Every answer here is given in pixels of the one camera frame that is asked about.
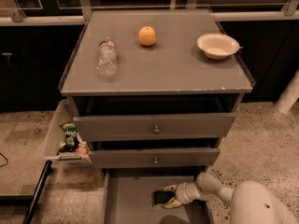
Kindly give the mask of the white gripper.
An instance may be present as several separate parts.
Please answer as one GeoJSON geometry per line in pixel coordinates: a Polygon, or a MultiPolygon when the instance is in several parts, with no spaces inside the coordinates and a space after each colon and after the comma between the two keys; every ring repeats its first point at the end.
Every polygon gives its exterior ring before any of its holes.
{"type": "Polygon", "coordinates": [[[192,203],[194,200],[199,200],[202,196],[200,189],[194,182],[184,182],[178,185],[169,185],[164,187],[163,191],[175,192],[176,198],[171,198],[168,201],[155,201],[154,206],[157,208],[179,208],[183,204],[192,203]]]}

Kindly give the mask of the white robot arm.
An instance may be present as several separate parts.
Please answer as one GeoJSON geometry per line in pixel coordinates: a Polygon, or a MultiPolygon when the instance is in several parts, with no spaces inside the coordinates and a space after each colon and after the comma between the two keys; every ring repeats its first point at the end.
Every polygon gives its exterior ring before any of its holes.
{"type": "Polygon", "coordinates": [[[163,188],[171,209],[206,201],[213,224],[298,224],[298,109],[243,104],[221,155],[191,182],[163,188]]]}

